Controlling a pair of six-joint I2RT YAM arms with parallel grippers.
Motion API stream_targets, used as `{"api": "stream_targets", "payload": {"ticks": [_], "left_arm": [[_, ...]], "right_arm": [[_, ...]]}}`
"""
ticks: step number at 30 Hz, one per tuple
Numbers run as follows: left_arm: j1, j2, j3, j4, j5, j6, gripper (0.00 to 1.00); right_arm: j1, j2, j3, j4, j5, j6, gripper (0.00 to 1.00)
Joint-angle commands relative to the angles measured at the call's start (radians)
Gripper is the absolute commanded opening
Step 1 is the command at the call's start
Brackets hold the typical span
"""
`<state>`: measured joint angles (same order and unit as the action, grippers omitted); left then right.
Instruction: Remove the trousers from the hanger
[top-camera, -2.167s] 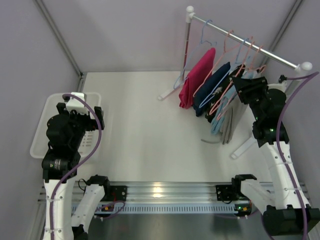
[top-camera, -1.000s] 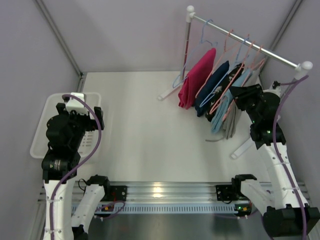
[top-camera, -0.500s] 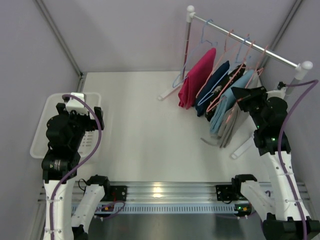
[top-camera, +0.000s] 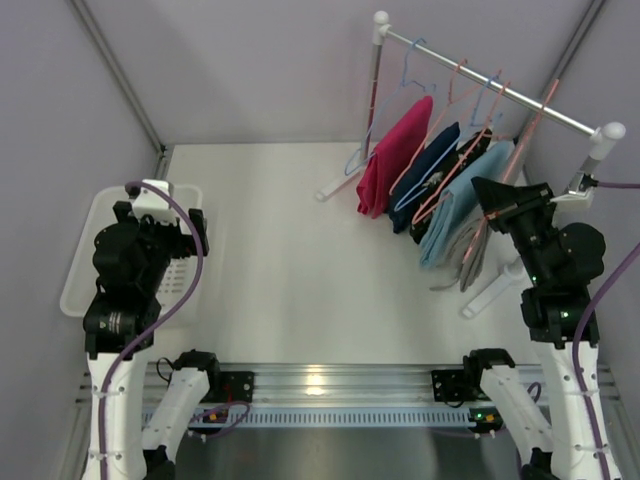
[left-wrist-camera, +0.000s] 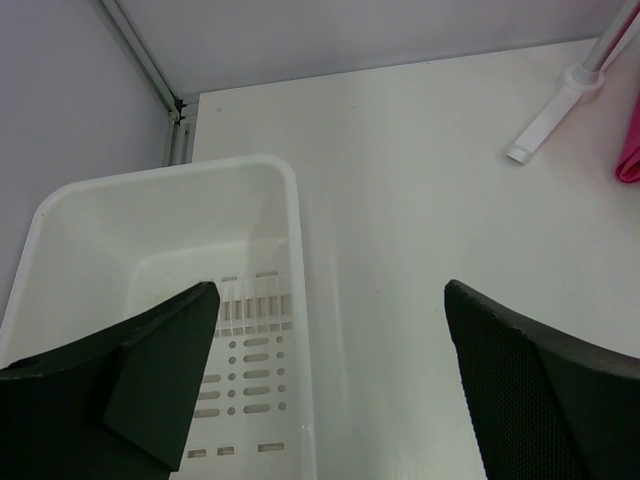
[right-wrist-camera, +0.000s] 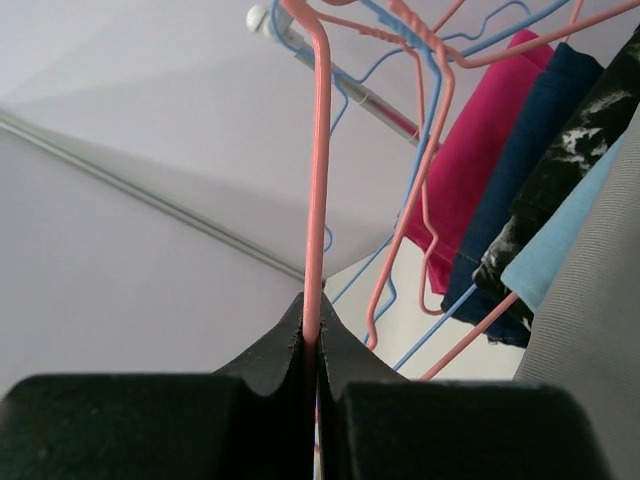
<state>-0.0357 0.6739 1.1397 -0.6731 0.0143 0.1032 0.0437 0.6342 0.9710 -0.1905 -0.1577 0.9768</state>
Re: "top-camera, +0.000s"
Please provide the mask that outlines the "grey trousers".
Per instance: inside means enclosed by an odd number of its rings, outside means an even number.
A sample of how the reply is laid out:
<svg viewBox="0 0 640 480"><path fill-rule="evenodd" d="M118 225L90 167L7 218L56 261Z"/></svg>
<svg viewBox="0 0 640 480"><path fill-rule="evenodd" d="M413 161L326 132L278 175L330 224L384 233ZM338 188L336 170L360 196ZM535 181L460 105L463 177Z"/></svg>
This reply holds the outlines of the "grey trousers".
<svg viewBox="0 0 640 480"><path fill-rule="evenodd" d="M445 244L436 266L450 274L444 285L432 286L431 291L441 292L458 285L464 293L482 272L490 237L487 222L481 215L469 215L454 231Z"/></svg>

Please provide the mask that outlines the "pink wire hanger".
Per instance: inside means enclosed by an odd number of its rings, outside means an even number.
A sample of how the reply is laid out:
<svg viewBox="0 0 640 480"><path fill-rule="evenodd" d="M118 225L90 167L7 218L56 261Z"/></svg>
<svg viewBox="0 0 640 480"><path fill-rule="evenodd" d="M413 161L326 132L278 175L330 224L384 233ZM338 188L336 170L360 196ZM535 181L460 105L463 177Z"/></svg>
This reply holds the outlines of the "pink wire hanger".
<svg viewBox="0 0 640 480"><path fill-rule="evenodd" d="M517 177L516 172L519 169L520 156L522 155L523 151L528 145L528 142L530 141L531 136L533 135L540 120L542 119L543 110L545 107L548 106L550 100L553 98L559 82L560 82L559 78L556 78L553 80L546 94L546 97L542 102L541 111L535 114L533 119L526 125L526 128L524 129L524 132L522 133L522 135L519 137L519 141L513 151L513 154L509 159L507 168L505 169L504 173L502 174L502 177L500 178L501 183L511 184L512 182L514 182L515 178ZM486 219L485 217L482 217L480 226L478 227L478 230L476 231L474 237L472 238L472 241L469 244L469 247L467 248L465 255L463 257L463 260L465 263L468 263L470 260L470 257L475 253L476 245L479 243L479 237L481 233L484 231L485 225L486 225Z"/></svg>

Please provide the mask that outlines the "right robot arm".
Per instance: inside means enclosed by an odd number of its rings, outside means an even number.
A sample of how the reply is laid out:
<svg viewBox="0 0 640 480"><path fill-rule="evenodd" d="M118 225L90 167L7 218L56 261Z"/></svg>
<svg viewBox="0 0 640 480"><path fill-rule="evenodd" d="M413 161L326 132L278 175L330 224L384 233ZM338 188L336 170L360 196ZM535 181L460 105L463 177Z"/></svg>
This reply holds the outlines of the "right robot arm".
<svg viewBox="0 0 640 480"><path fill-rule="evenodd" d="M554 224L550 187L516 187L475 177L472 185L492 230L511 237L532 283L521 313L539 359L549 413L542 414L503 349L474 350L465 374L496 408L525 479L619 479L604 425L598 383L599 341L589 283L604 271L604 236L585 223Z"/></svg>

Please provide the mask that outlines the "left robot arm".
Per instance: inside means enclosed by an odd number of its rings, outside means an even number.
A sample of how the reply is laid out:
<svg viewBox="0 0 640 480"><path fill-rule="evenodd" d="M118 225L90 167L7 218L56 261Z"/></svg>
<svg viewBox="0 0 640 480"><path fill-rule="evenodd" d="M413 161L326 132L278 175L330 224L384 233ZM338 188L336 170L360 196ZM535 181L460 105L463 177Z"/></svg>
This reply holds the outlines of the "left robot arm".
<svg viewBox="0 0 640 480"><path fill-rule="evenodd" d="M174 362L160 405L142 423L145 374L161 305L157 291L174 259L209 252L206 219L185 211L189 231L165 208L136 217L128 201L95 238L97 292L83 319L91 376L91 427L86 479L173 479L176 455L198 403L221 385L215 354L191 350Z"/></svg>

